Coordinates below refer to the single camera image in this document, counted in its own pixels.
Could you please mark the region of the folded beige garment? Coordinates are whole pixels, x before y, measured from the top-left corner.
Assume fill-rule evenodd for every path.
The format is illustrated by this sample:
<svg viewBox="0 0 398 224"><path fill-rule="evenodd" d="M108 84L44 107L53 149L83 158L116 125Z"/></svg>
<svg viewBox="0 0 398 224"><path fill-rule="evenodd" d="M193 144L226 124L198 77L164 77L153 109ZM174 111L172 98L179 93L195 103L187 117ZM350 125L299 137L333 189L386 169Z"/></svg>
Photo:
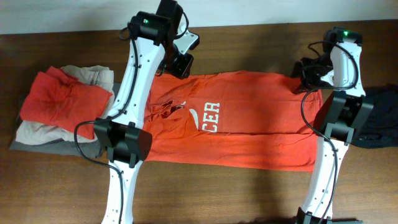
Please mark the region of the folded beige garment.
<svg viewBox="0 0 398 224"><path fill-rule="evenodd" d="M105 118L114 103L114 72L108 67L100 65L81 68L74 65L66 65L61 67L61 69L71 76L77 77L79 81L85 84L98 85L113 94L104 114L99 117ZM16 132L16 141L27 145L45 144L56 140L72 142L74 141L73 133L68 134L66 131L54 126L23 120Z"/></svg>

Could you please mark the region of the black garment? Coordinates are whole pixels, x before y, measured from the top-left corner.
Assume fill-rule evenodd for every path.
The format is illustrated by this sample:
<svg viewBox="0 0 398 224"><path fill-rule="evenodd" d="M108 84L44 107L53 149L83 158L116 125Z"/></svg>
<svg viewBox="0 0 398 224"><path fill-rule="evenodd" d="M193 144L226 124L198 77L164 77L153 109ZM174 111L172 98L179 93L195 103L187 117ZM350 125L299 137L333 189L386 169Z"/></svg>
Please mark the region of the black garment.
<svg viewBox="0 0 398 224"><path fill-rule="evenodd" d="M397 85L369 87L365 92L374 107L352 145L366 149L397 147Z"/></svg>

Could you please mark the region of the folded red shirt on stack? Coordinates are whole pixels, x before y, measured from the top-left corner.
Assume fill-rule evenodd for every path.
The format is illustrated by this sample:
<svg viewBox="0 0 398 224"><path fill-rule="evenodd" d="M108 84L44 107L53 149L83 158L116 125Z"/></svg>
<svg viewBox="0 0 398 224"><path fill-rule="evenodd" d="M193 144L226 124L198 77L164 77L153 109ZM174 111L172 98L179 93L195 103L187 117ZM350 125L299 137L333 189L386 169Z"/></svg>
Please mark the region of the folded red shirt on stack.
<svg viewBox="0 0 398 224"><path fill-rule="evenodd" d="M20 116L23 121L54 126L72 134L79 123L102 116L112 95L61 68L50 67L36 75Z"/></svg>

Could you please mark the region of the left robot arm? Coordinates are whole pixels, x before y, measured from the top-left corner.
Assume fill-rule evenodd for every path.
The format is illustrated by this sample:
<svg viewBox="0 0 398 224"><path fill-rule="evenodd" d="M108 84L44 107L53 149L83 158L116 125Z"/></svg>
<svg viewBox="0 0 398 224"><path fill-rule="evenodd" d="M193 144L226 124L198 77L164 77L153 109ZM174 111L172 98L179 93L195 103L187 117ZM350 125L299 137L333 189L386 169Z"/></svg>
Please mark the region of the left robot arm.
<svg viewBox="0 0 398 224"><path fill-rule="evenodd" d="M130 49L123 80L106 117L93 123L110 174L103 223L133 222L136 179L152 144L152 135L143 129L152 82L156 72L187 78L193 63L188 51L200 43L181 22L186 18L177 1L161 0L155 13L140 11L127 24Z"/></svg>

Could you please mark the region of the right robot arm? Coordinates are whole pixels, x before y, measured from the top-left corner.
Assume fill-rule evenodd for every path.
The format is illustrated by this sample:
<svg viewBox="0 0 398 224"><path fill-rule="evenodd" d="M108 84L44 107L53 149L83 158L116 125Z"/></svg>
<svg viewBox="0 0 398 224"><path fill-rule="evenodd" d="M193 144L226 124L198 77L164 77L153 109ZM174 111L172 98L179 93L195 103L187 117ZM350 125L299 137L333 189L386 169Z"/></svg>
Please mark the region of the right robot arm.
<svg viewBox="0 0 398 224"><path fill-rule="evenodd" d="M322 53L302 58L292 70L301 80L297 93L331 90L314 121L304 121L317 135L317 157L308 195L293 220L299 224L335 222L332 204L341 163L373 110L361 83L362 35L334 27L320 44Z"/></svg>

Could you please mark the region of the red soccer t-shirt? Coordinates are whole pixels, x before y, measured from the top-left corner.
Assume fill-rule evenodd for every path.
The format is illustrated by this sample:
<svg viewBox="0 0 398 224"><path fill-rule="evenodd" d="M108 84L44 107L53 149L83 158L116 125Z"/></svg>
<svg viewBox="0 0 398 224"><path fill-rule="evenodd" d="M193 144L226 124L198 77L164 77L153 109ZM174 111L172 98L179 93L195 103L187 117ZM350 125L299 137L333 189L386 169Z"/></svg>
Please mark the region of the red soccer t-shirt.
<svg viewBox="0 0 398 224"><path fill-rule="evenodd" d="M249 71L156 77L145 110L148 160L310 172L317 150L310 125L323 97L296 93L299 85Z"/></svg>

